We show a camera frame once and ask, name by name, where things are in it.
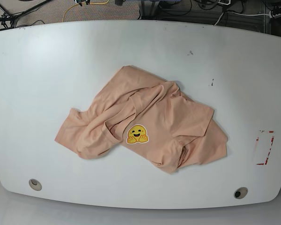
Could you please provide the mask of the peach T-shirt with emoji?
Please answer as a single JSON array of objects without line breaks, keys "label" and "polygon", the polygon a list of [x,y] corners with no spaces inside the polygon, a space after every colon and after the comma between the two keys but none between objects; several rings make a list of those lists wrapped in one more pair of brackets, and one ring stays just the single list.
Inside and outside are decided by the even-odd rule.
[{"label": "peach T-shirt with emoji", "polygon": [[83,159],[102,157],[120,144],[173,173],[227,155],[228,138],[213,114],[175,82],[124,66],[87,111],[70,111],[55,140]]}]

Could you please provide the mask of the white power strip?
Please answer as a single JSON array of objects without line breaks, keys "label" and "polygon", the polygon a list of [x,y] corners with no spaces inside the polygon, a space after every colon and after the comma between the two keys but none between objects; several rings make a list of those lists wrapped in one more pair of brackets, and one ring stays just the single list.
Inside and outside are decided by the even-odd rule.
[{"label": "white power strip", "polygon": [[270,18],[274,18],[274,19],[281,17],[281,5],[280,6],[275,6],[271,10],[269,16],[270,16]]}]

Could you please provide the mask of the table grommet hole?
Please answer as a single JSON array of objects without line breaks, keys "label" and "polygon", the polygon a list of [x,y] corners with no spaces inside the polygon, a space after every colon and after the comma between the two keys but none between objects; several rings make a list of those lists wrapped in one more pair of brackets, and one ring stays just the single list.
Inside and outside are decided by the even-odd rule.
[{"label": "table grommet hole", "polygon": [[234,192],[234,197],[236,199],[243,199],[248,193],[248,189],[246,187],[240,187]]},{"label": "table grommet hole", "polygon": [[40,191],[40,190],[42,190],[42,185],[41,185],[41,183],[40,183],[38,180],[36,180],[36,179],[30,179],[30,180],[29,180],[29,186],[30,186],[33,190],[35,190],[35,191]]}]

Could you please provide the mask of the left table grommet hole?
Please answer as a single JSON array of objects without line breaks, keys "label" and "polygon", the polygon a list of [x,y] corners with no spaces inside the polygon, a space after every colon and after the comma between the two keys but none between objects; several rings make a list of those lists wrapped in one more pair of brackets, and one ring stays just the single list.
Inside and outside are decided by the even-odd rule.
[{"label": "left table grommet hole", "polygon": [[40,191],[40,190],[42,190],[42,185],[41,185],[41,183],[40,183],[38,180],[36,180],[36,179],[30,179],[30,180],[29,180],[29,186],[30,186],[33,190],[35,190],[35,191]]}]

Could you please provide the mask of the red tape rectangle marking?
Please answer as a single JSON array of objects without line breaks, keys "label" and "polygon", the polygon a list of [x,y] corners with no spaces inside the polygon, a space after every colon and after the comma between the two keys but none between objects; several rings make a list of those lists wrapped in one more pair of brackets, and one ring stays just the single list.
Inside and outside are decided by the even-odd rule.
[{"label": "red tape rectangle marking", "polygon": [[260,130],[255,143],[253,162],[255,165],[267,165],[273,146],[275,132]]}]

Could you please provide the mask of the black tripod legs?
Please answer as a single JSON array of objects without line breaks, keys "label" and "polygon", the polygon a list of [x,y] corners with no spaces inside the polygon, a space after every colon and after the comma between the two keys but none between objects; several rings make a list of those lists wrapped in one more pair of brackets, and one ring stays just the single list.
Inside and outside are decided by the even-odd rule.
[{"label": "black tripod legs", "polygon": [[25,11],[17,13],[10,13],[2,4],[0,4],[0,10],[3,12],[3,14],[0,16],[0,31],[16,28],[16,24],[19,19],[35,11],[38,11],[41,7],[50,2],[52,2],[52,0],[45,0]]}]

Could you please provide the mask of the right table grommet hole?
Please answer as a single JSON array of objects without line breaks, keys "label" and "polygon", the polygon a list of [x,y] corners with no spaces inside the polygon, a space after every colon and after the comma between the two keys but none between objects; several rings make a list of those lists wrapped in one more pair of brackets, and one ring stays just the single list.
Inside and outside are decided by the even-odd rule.
[{"label": "right table grommet hole", "polygon": [[240,187],[234,192],[234,197],[236,199],[243,199],[248,193],[248,189],[246,187]]}]

